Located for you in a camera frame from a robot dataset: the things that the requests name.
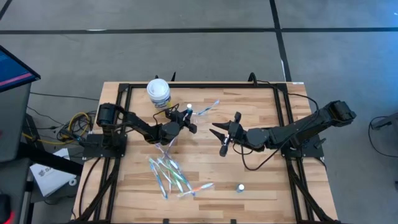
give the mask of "plastic container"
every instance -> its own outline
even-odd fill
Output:
[[[150,81],[147,92],[156,109],[164,110],[172,106],[169,84],[165,80],[156,78]]]

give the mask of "wooden tabletop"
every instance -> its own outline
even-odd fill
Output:
[[[104,83],[99,103],[115,103],[118,85],[116,82]],[[288,83],[287,86],[290,93],[306,95],[302,83]],[[248,171],[232,146],[226,157],[218,155],[220,142],[209,131],[209,128],[214,128],[225,132],[211,123],[232,120],[236,111],[242,114],[244,129],[278,126],[273,91],[267,88],[172,88],[171,96],[173,104],[180,103],[180,110],[185,109],[187,103],[193,105],[194,111],[202,110],[220,100],[220,104],[206,116],[192,118],[192,121],[197,122],[197,133],[192,134],[183,129],[170,152],[171,157],[182,166],[193,187],[208,182],[214,182],[215,186],[197,193],[196,197],[189,195],[182,199],[176,197],[178,190],[174,189],[169,199],[164,200],[148,162],[150,157],[159,157],[160,152],[146,143],[140,134],[130,132],[126,156],[121,159],[112,222],[161,223],[164,218],[169,218],[171,223],[229,223],[231,219],[237,219],[238,223],[295,223],[286,164],[281,154],[277,153],[258,171]],[[287,124],[282,94],[280,99]],[[290,96],[290,105],[294,120],[311,113],[305,98]],[[145,88],[133,90],[129,110],[151,125],[154,124],[152,115],[156,109]],[[159,116],[158,121],[166,123],[168,120]],[[99,127],[95,129],[97,133],[100,131]],[[268,149],[262,153],[254,152],[245,159],[249,167],[256,167],[272,152]],[[88,179],[83,195],[83,210],[98,192],[103,161],[101,159],[97,163]],[[86,179],[93,163],[94,159],[85,162],[82,180]],[[304,167],[310,193],[326,214],[337,219],[325,168],[312,158],[304,159]],[[237,184],[244,184],[244,192],[235,191]],[[82,185],[83,181],[80,182],[73,209],[75,214],[78,214]],[[101,218],[106,213],[108,194],[104,198]],[[302,216],[306,218],[301,193],[299,198]]]

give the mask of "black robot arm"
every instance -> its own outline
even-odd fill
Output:
[[[230,142],[257,152],[263,151],[265,147],[278,149],[288,140],[290,147],[296,148],[330,126],[351,124],[355,117],[354,111],[345,102],[333,101],[316,113],[283,127],[252,128],[245,131],[239,123],[241,113],[236,112],[234,121],[213,123],[214,126],[227,130],[227,136],[213,129],[210,131],[221,141],[220,156],[225,156]]]
[[[122,123],[114,124],[114,118],[118,116],[119,113],[123,114]],[[114,145],[118,138],[117,130],[125,127],[132,128],[142,134],[145,141],[149,144],[161,143],[162,145],[166,145],[170,143],[184,127],[187,127],[193,134],[196,133],[196,125],[190,122],[192,110],[179,112],[176,107],[172,107],[166,109],[164,113],[170,122],[150,126],[135,113],[128,112],[120,106],[111,103],[100,105],[96,123],[103,128],[103,145]]]

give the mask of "table leg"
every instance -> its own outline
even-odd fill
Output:
[[[44,166],[48,166],[53,169],[64,171],[77,176],[80,176],[83,170],[83,165],[77,162],[73,162],[68,159],[55,156],[52,153],[30,147],[28,144],[23,142],[19,144],[18,157],[26,157],[31,159],[35,163],[42,164]]]

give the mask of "white paper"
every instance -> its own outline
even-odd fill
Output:
[[[54,153],[54,155],[63,157],[64,159],[69,159],[67,148],[58,150]],[[37,185],[39,186],[44,197],[54,193],[56,190],[68,183],[69,180],[72,180],[76,177],[76,175],[62,172],[40,164],[32,165],[30,170],[32,171]]]

